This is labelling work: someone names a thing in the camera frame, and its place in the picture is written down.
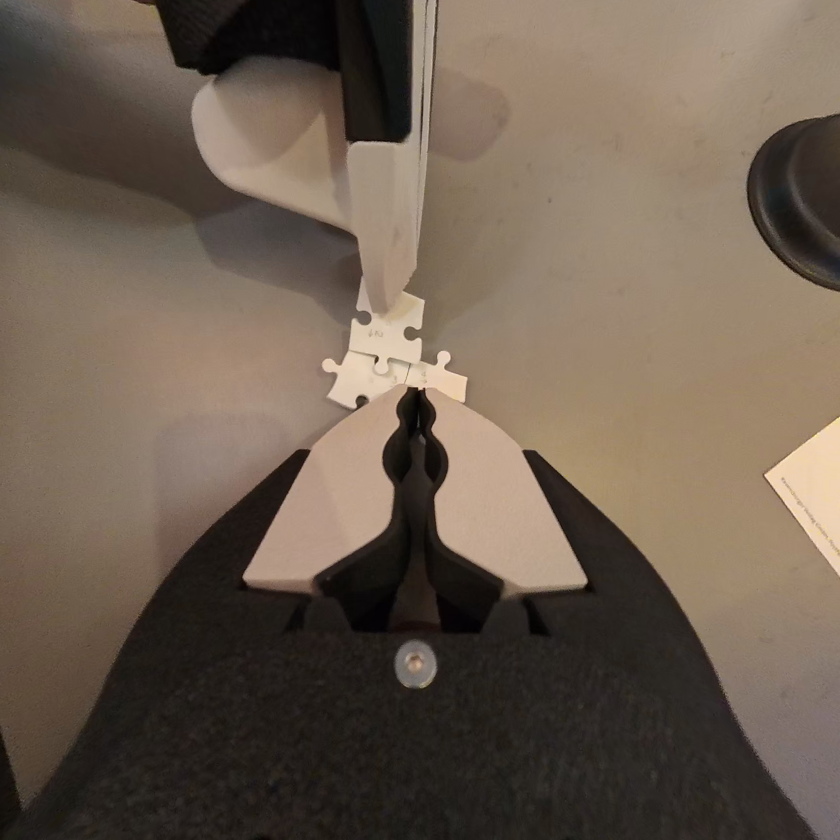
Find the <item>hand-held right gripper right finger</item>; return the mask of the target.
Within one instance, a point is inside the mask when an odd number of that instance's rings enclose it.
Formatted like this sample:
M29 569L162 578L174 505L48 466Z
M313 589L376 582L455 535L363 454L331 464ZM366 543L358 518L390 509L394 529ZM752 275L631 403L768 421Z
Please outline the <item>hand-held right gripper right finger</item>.
M421 391L427 578L445 610L485 623L500 602L582 592L587 576L522 448L434 388Z

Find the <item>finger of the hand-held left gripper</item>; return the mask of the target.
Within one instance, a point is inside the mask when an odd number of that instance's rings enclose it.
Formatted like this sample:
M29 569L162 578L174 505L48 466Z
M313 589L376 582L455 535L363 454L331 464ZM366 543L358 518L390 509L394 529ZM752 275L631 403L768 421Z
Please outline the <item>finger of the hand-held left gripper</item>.
M437 36L437 1L413 1L413 149L417 162L414 251L424 214L427 157L434 84Z
M419 151L413 141L360 141L346 161L366 294L371 311L386 314L417 269Z

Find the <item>black round stand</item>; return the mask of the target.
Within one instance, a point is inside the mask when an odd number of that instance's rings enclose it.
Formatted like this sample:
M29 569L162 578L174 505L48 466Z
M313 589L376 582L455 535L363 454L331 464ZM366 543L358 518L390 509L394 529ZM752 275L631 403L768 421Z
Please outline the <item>black round stand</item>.
M811 283L839 291L839 115L793 122L754 156L752 221L770 251Z

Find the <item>white printed instruction leaflet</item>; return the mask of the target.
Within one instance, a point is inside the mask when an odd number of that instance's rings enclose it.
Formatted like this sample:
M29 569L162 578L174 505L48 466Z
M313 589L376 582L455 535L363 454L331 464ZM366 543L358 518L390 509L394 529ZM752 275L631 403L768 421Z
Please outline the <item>white printed instruction leaflet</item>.
M769 469L764 478L839 573L839 419Z

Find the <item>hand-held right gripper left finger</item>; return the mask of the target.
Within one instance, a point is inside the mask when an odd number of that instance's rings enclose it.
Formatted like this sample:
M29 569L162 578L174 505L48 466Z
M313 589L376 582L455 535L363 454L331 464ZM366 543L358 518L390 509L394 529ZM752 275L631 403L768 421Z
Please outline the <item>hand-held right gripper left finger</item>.
M387 623L411 559L403 481L418 391L395 387L347 416L304 455L243 583L332 598L352 627Z

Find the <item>white puzzle piece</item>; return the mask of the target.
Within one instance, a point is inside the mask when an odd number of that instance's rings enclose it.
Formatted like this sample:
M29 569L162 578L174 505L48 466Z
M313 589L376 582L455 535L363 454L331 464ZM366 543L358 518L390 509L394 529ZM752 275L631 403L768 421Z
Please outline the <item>white puzzle piece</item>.
M408 367L405 384L419 390L436 389L459 403L466 403L467 377L448 369L451 354L446 350L437 352L432 363L419 361Z
M371 402L392 388L406 383L411 366L409 363L390 360L383 374L376 371L375 363L375 356L351 350L341 362L324 359L323 372L334 375L327 399L353 411L360 398Z

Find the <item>teal faced puzzle piece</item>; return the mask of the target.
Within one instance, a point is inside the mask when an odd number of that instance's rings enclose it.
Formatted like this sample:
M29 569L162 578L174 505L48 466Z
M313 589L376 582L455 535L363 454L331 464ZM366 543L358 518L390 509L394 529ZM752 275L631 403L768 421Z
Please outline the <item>teal faced puzzle piece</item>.
M423 326L425 301L401 292L386 314L373 312L364 280L356 303L358 312L371 316L367 324L356 318L351 322L349 351L374 357L374 371L384 375L391 362L416 364L422 356L422 340L408 339L406 329L420 330Z

